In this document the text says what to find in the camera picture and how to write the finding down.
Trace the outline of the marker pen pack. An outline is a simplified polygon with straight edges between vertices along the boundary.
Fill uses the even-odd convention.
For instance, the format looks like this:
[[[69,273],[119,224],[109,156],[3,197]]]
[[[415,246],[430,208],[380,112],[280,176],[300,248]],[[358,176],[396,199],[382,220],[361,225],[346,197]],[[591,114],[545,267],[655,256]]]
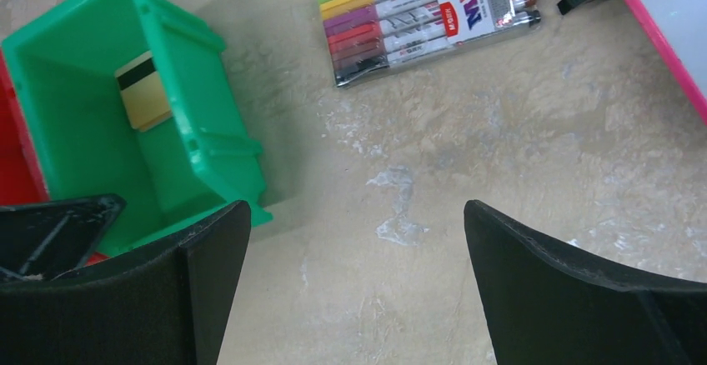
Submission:
[[[345,87],[464,46],[523,35],[538,0],[318,0],[333,75]]]

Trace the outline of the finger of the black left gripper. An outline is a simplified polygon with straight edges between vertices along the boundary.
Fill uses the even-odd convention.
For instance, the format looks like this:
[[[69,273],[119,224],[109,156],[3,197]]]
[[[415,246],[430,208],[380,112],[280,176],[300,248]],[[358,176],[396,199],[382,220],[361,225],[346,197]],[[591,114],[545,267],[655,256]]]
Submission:
[[[1,207],[1,281],[53,280],[84,266],[126,201],[103,194]]]

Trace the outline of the red plastic bin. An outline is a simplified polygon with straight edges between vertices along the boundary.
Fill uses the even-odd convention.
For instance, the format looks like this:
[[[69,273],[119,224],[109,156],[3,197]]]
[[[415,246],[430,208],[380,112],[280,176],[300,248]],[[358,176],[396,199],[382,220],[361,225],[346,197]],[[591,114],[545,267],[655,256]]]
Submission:
[[[65,199],[51,199],[48,195],[13,80],[8,66],[3,64],[1,66],[1,207],[57,200]],[[101,254],[97,248],[88,262],[79,268],[90,267],[106,258],[106,255]]]

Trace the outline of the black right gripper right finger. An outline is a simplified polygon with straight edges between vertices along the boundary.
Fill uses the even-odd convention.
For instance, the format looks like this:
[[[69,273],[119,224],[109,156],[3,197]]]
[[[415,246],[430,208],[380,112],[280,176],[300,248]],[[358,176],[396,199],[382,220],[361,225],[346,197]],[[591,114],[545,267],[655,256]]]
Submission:
[[[610,261],[479,200],[464,230],[498,363],[705,363],[704,283]]]

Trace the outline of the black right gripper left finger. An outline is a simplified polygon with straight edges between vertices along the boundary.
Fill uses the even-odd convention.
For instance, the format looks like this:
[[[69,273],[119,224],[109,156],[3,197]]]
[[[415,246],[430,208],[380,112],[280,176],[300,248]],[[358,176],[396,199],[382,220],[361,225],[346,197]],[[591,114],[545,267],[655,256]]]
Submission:
[[[4,364],[215,364],[251,232],[233,202],[52,281],[1,287]]]

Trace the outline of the gold credit card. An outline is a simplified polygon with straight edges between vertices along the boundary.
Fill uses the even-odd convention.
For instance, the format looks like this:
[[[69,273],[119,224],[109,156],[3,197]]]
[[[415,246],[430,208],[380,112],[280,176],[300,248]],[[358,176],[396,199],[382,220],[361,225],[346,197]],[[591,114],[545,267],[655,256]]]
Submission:
[[[146,51],[114,72],[131,127],[146,132],[172,116],[162,79]]]

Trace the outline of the green plastic bin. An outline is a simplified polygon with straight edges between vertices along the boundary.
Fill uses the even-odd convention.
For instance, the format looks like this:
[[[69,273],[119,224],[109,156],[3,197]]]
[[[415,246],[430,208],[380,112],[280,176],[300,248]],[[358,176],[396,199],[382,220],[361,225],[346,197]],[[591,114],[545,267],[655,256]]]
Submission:
[[[260,144],[243,125],[223,39],[167,0],[66,0],[2,43],[53,200],[114,193],[126,201],[98,251],[109,257],[175,233],[228,203],[251,223],[272,215]],[[116,71],[150,53],[172,115],[133,129]]]

